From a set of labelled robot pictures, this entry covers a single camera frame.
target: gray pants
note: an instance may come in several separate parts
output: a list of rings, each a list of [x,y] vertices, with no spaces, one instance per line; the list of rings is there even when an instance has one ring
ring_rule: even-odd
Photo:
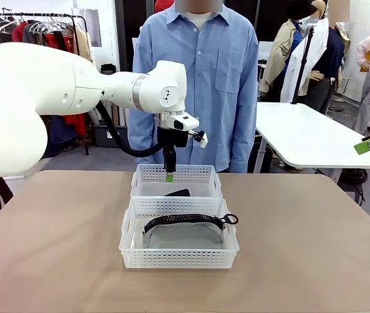
[[[354,122],[353,130],[367,135],[367,126],[370,122],[370,72],[367,73],[365,83],[362,90],[362,103],[360,104],[357,120]]]

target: gray ring band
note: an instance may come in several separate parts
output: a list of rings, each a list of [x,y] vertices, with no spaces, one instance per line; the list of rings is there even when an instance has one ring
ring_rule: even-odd
[[[146,77],[147,77],[146,75],[141,75],[135,81],[134,87],[132,88],[132,101],[134,102],[134,105],[137,108],[137,110],[140,110],[140,111],[143,111],[143,107],[141,106],[141,103],[140,103],[140,88]]]

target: button-up shirt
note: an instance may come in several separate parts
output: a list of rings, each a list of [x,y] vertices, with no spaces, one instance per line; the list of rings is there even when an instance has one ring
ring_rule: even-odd
[[[177,148],[178,164],[214,165],[217,171],[247,173],[254,142],[258,41],[251,23],[223,6],[201,30],[175,6],[144,24],[134,56],[134,72],[153,70],[159,60],[183,63],[187,71],[186,111],[208,135],[203,149],[189,140]],[[147,149],[157,142],[154,115],[130,111],[129,143]],[[164,162],[162,153],[139,162]]]

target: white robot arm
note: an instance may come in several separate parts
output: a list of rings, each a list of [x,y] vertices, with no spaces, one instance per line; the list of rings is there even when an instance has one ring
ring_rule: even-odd
[[[186,90],[185,67],[175,62],[159,61],[148,74],[108,76],[72,53],[34,44],[0,44],[0,177],[30,168],[44,154],[47,132],[40,115],[86,113],[100,100],[160,113],[159,127],[168,137],[159,140],[163,147],[183,146],[184,138],[192,136],[205,146],[206,135],[194,131],[199,121],[185,112]],[[176,156],[174,164],[169,163],[166,170],[172,172]]]

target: plastic basket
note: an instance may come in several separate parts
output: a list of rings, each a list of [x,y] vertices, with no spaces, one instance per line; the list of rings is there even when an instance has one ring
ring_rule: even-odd
[[[165,215],[197,213],[217,217],[230,214],[220,198],[131,198],[122,224],[119,249],[126,268],[136,269],[229,269],[239,251],[236,227],[224,230],[223,249],[144,249],[144,226]]]
[[[139,164],[131,187],[132,197],[162,197],[183,189],[188,189],[192,197],[223,197],[213,166],[177,165],[174,182],[167,183],[163,165]]]

